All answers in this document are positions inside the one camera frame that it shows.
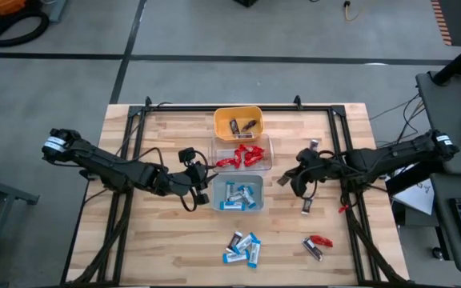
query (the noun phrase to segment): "gray floor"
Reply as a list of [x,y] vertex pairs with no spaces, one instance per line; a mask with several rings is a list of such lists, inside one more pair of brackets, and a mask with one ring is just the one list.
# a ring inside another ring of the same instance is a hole
[[[139,0],[71,0],[63,21],[35,42],[0,52],[122,54]],[[357,9],[362,2],[352,1]],[[231,0],[149,0],[134,54],[450,59],[429,0],[368,0],[355,22],[342,3],[260,0],[246,10]],[[18,34],[28,20],[10,32]],[[50,128],[80,131],[96,143],[120,61],[0,59],[0,181],[40,194],[16,205],[0,243],[0,282],[57,284],[86,182],[77,171],[41,160]],[[237,62],[130,62],[119,103],[365,102],[370,116],[411,99],[415,75],[439,66],[366,66]],[[409,111],[415,107],[412,103]],[[374,120],[379,145],[403,125],[402,110]],[[426,115],[413,121],[429,128]],[[412,280],[460,284],[452,262],[427,252],[431,230],[401,229]]]

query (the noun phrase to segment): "orange vacuum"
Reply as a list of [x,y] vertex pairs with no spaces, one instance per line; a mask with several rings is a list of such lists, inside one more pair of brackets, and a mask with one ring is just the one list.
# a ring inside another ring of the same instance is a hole
[[0,36],[15,23],[30,17],[40,18],[40,25],[23,36],[0,40],[0,47],[16,46],[32,41],[46,32],[49,26],[49,17],[42,12],[42,3],[39,0],[0,0]]

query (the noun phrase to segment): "wooden tabletop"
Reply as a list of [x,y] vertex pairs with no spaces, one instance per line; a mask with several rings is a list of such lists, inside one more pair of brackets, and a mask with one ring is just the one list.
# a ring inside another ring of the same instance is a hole
[[[344,105],[354,148],[375,148],[366,106],[362,103]],[[114,153],[121,146],[128,107],[108,107],[100,148]],[[263,210],[252,214],[228,214],[205,205],[188,213],[178,197],[161,198],[136,190],[121,285],[356,284],[346,217],[338,213],[339,182],[319,184],[309,215],[300,214],[303,200],[295,197],[289,185],[281,187],[275,183],[284,171],[298,165],[295,155],[308,146],[310,139],[319,139],[320,150],[333,150],[327,114],[264,112],[263,120],[264,133],[270,136],[275,153],[273,168],[263,175]],[[165,165],[177,172],[185,169],[178,162],[177,152],[194,147],[208,153],[212,137],[213,113],[156,112],[146,119],[141,149],[159,147]],[[158,162],[158,156],[148,154],[142,161]],[[92,182],[87,197],[101,189],[100,182]],[[211,187],[205,192],[210,195],[210,191]],[[375,245],[397,273],[408,278],[387,195],[368,190],[364,198]],[[110,201],[111,193],[108,192],[84,207],[67,280],[78,277],[101,247]],[[226,253],[225,247],[236,230],[243,234],[254,232],[262,241],[257,269],[247,267],[245,262],[222,263],[222,254]],[[325,236],[334,242],[333,248],[320,247],[324,253],[322,262],[312,258],[301,244],[311,234]],[[366,251],[362,245],[361,248],[364,269],[369,276]],[[113,261],[109,263],[110,278]]]

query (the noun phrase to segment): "yellow container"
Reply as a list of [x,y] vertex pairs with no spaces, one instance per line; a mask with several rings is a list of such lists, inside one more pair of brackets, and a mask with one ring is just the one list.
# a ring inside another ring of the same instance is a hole
[[[238,123],[239,131],[255,120],[257,124],[250,128],[247,132],[252,133],[251,138],[238,138],[232,134],[231,121],[235,119]],[[214,133],[223,141],[228,142],[249,142],[255,140],[264,129],[263,112],[257,106],[220,108],[214,112]]]

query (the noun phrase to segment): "clear plastic bin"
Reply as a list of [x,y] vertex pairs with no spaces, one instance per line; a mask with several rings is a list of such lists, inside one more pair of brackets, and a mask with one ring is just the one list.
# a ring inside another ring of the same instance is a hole
[[234,165],[229,165],[226,167],[215,167],[214,172],[216,173],[226,173],[226,172],[252,172],[252,171],[266,171],[270,170],[271,166],[273,165],[273,145],[271,145],[270,138],[266,134],[259,135],[253,141],[247,142],[226,142],[218,137],[213,137],[211,140],[210,145],[210,164],[215,166],[216,162],[227,159],[233,158],[235,156],[236,149],[239,148],[239,144],[243,144],[245,146],[259,146],[264,149],[263,152],[263,159],[259,162],[255,163],[250,167],[245,167],[244,160],[245,160],[245,152],[241,154],[243,162],[239,166],[238,169],[234,167]]
[[[248,209],[246,208],[244,211],[227,211],[220,209],[220,202],[225,201],[226,195],[226,183],[234,182],[235,189],[238,189],[241,185],[250,186],[254,193],[251,195],[257,204],[255,207]],[[264,207],[264,181],[263,177],[258,175],[243,175],[243,174],[220,174],[216,176],[216,178],[212,181],[212,193],[213,198],[211,201],[211,206],[213,209],[217,211],[224,211],[224,212],[257,212],[260,211]]]

